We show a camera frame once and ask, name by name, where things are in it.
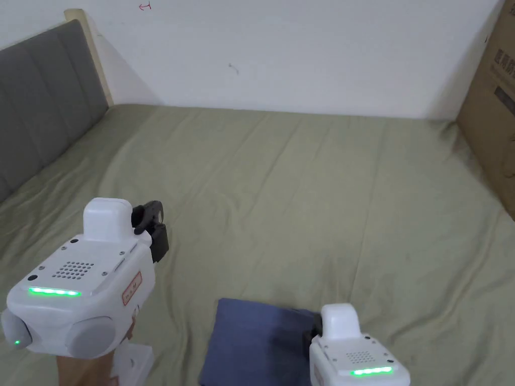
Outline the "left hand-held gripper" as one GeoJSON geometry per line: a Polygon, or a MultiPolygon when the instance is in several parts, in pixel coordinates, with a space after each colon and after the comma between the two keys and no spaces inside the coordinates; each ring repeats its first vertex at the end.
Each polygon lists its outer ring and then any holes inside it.
{"type": "Polygon", "coordinates": [[[168,252],[161,201],[94,198],[73,236],[9,291],[1,324],[16,349],[77,359],[114,352],[111,385],[144,385],[154,362],[127,333],[168,252]]]}

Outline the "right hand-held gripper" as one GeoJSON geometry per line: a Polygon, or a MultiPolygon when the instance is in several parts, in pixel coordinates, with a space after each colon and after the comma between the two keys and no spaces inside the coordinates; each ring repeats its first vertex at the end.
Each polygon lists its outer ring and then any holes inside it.
{"type": "Polygon", "coordinates": [[[303,332],[311,385],[410,385],[410,374],[377,339],[362,333],[350,303],[324,305],[303,332]]]}

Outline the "person's left hand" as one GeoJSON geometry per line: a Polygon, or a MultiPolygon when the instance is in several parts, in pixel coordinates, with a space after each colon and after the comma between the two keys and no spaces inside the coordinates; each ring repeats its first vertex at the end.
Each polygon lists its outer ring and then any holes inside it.
{"type": "Polygon", "coordinates": [[[109,385],[114,352],[95,359],[56,357],[59,385],[109,385]]]}

